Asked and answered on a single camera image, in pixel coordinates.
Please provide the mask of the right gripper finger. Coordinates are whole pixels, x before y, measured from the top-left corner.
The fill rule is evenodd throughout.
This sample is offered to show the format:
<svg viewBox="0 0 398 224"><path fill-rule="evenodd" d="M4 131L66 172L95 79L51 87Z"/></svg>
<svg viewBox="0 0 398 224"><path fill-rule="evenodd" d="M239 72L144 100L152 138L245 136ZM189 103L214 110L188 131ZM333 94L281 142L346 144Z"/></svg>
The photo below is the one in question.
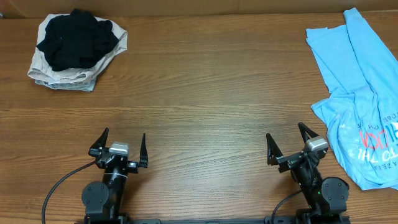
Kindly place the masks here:
<svg viewBox="0 0 398 224"><path fill-rule="evenodd" d="M298 123L298 128L301 133L302 139L304 143L306 143L309 140L313 140L314 138L319 137L319 135L312 131L307 125L305 125L303 122Z"/></svg>
<svg viewBox="0 0 398 224"><path fill-rule="evenodd" d="M279 159L283 157L283 153L280 151L278 145L274 141L274 138L270 133L266 134L267 139L267 158L268 159Z"/></svg>

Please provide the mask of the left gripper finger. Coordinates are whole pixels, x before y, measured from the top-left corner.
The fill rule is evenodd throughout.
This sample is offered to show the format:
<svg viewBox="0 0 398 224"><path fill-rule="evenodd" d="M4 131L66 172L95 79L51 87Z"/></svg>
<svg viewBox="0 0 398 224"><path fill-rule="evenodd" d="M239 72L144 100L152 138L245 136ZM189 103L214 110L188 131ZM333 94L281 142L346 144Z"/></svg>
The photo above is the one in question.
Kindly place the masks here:
<svg viewBox="0 0 398 224"><path fill-rule="evenodd" d="M148 168L149 158L146 148L146 134L144 133L142 136L141 148L140 148L140 156L139 156L139 167Z"/></svg>
<svg viewBox="0 0 398 224"><path fill-rule="evenodd" d="M90 149L102 149L106 146L109 128L105 128L101 136L91 145Z"/></svg>

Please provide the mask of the light blue printed t-shirt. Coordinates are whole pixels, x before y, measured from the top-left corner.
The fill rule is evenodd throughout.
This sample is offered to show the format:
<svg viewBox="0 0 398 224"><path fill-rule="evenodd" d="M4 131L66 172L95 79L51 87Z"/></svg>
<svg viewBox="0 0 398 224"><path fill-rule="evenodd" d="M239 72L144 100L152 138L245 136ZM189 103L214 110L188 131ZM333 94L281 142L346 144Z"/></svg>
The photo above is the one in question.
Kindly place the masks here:
<svg viewBox="0 0 398 224"><path fill-rule="evenodd" d="M397 60L355 9L345 24L307 29L329 97L311 106L347 175L362 190L397 188Z"/></svg>

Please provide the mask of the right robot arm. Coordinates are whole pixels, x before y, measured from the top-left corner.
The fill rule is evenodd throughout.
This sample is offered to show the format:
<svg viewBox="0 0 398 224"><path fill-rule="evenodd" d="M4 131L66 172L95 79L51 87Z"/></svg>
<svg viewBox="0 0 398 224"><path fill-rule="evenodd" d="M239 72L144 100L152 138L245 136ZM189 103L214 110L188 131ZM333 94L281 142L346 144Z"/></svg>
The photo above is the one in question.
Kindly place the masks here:
<svg viewBox="0 0 398 224"><path fill-rule="evenodd" d="M289 195L265 217L265 223L296 224L344 224L349 223L349 216L342 213L347 210L349 185L339 177L323 178L318 165L326 156L329 144L325 138L308 128L304 123L298 124L304 147L290 156L284 156L271 134L266 134L267 163L278 166L280 173L289 171L300 190ZM303 194L308 208L298 209L292 216L277 216L278 209L289 199Z"/></svg>

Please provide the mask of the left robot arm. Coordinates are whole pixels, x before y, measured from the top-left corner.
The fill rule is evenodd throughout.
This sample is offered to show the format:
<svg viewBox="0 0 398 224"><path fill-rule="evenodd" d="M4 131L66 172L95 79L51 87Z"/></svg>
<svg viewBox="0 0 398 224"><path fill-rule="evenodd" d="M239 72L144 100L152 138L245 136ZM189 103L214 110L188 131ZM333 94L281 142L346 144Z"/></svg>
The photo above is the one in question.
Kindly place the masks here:
<svg viewBox="0 0 398 224"><path fill-rule="evenodd" d="M120 212L127 178L129 174L137 174L140 168L148 167L145 136L136 162L129 160L129 144L114 142L110 147L106 145L108 133L106 128L88 151L104 174L101 181L89 183L82 191L85 223L131 223L129 215Z"/></svg>

